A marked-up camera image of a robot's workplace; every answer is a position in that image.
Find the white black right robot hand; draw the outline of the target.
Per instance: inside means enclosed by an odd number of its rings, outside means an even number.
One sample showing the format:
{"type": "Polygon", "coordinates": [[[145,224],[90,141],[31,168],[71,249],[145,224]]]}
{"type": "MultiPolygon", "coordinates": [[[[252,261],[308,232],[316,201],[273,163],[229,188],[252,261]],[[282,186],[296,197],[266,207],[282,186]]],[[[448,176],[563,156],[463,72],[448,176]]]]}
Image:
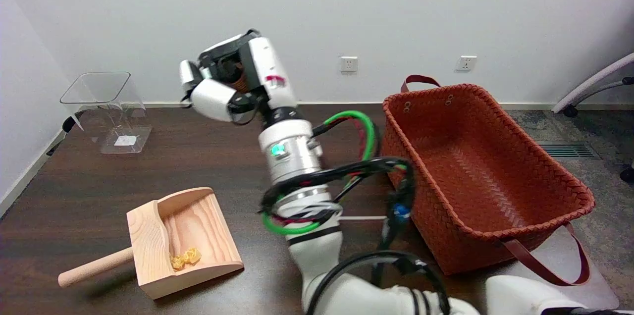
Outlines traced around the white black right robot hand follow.
{"type": "Polygon", "coordinates": [[[210,119],[263,129],[302,119],[287,71],[272,43],[256,29],[228,38],[179,65],[186,108],[210,119]]]}

